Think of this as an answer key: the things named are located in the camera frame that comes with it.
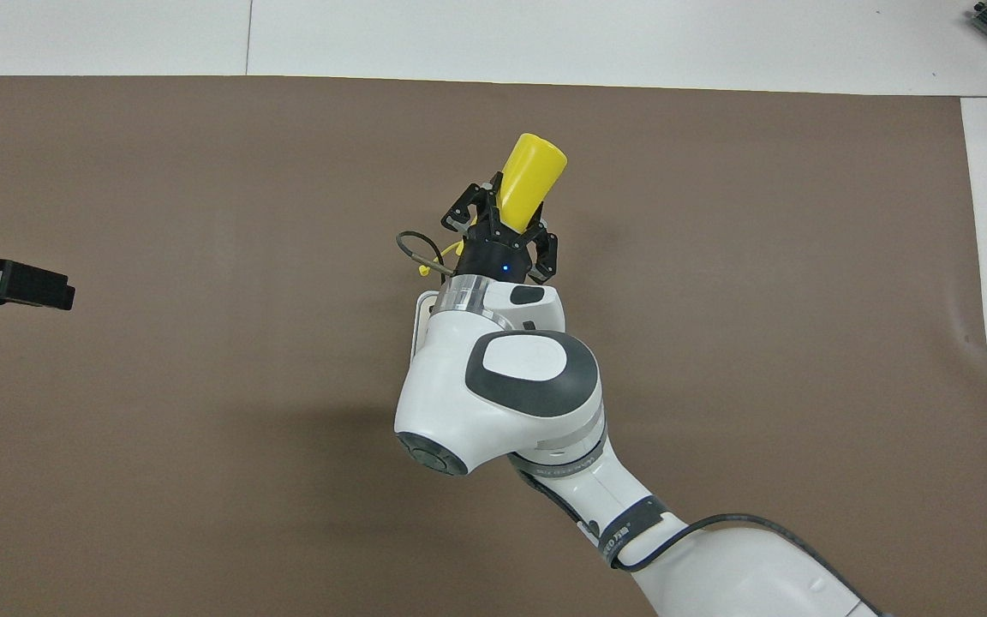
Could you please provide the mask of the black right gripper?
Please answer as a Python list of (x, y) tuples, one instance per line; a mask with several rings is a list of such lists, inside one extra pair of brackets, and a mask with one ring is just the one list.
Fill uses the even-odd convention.
[(500, 282), (547, 284), (559, 270), (559, 238), (541, 230), (534, 238), (535, 257), (528, 238), (499, 223), (493, 213), (499, 181), (472, 183), (447, 208), (442, 226), (464, 236), (464, 250), (458, 261), (458, 276), (482, 276)]

